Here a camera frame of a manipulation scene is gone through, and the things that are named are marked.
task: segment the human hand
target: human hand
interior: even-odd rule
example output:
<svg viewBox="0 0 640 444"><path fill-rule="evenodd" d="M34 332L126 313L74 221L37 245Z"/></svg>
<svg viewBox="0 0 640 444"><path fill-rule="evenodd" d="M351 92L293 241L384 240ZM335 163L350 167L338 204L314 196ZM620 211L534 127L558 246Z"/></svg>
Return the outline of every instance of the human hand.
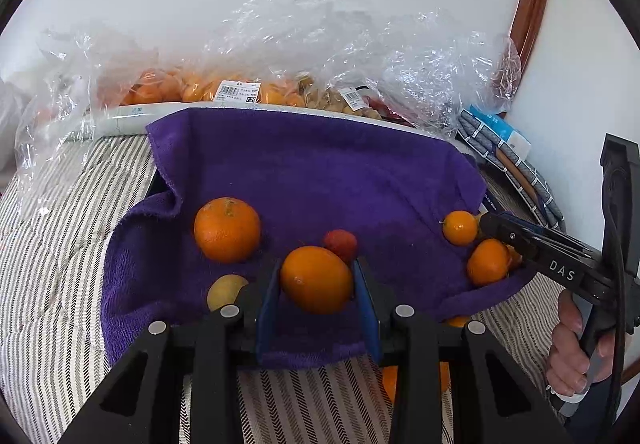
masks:
<svg viewBox="0 0 640 444"><path fill-rule="evenodd" d="M558 297L560 323L551 334L552 345L546 360L546 380L561 395L568 397L584 390L589 369L589 358L580 345L576 333L582 332L582 316L575 306L571 291L565 289ZM607 379L613 365L614 332L604 334L598 341L596 352L602 365L593 382Z"/></svg>

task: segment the white sticker label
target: white sticker label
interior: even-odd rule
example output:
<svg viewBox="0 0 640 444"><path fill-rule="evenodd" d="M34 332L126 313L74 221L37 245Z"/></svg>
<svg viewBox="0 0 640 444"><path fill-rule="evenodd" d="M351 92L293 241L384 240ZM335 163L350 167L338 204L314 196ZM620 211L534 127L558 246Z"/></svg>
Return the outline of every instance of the white sticker label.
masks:
<svg viewBox="0 0 640 444"><path fill-rule="evenodd" d="M258 100L259 83L223 80L218 87L214 101L235 101L255 103Z"/></svg>
<svg viewBox="0 0 640 444"><path fill-rule="evenodd" d="M356 111L367 108L367 104L355 87L345 87L344 89L338 90L338 92L347 102L348 106L351 107L351 110Z"/></svg>

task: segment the blue gripper pad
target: blue gripper pad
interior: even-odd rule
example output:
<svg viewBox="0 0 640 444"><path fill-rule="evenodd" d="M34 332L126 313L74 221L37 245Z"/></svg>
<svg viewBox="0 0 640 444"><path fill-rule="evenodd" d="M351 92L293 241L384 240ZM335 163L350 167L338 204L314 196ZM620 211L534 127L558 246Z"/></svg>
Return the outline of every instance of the blue gripper pad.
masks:
<svg viewBox="0 0 640 444"><path fill-rule="evenodd" d="M376 363L382 360L382 344L380 344L380 322L373 310L369 289L365 281L362 269L358 261L351 266L353 271L353 283L355 286L356 303L360 315L360 325L364 335L364 344L367 352Z"/></svg>
<svg viewBox="0 0 640 444"><path fill-rule="evenodd" d="M278 261L271 273L271 278L267 286L267 291L262 299L262 307L257 319L255 335L255 354L258 364L262 364L262 354L269 348L273 327L275 325L276 310L278 309L278 298L280 297L280 264Z"/></svg>

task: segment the striped fabric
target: striped fabric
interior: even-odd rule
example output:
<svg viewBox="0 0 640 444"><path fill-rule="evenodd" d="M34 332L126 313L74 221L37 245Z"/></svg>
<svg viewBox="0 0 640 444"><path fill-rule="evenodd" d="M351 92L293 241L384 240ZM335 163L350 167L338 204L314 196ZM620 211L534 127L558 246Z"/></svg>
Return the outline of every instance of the striped fabric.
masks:
<svg viewBox="0 0 640 444"><path fill-rule="evenodd" d="M65 150L71 160L79 147ZM55 183L63 166L53 164L44 179ZM109 370L99 317L104 253L154 170L146 137L111 137L94 145L70 194L48 214L20 215L15 181L0 200L0 388L34 443L56 442ZM559 291L538 276L476 315L541 391ZM381 380L367 356L311 370L240 372L245 442L385 443L392 405ZM190 399L186 378L181 443L189 442ZM449 392L442 438L452 442Z"/></svg>

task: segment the barcode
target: barcode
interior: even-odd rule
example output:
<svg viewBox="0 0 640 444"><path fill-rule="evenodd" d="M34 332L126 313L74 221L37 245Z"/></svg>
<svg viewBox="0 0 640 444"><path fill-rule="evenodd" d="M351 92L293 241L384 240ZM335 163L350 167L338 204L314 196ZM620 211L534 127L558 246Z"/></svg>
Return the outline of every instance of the barcode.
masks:
<svg viewBox="0 0 640 444"><path fill-rule="evenodd" d="M227 85L224 85L218 91L219 94L227 94L229 96L237 96L239 92L240 92L240 89L238 87L229 87Z"/></svg>
<svg viewBox="0 0 640 444"><path fill-rule="evenodd" d="M356 104L360 100L362 100L362 97L360 96L360 93L358 93L358 92L349 92L348 94L344 95L344 99L346 99L348 102Z"/></svg>

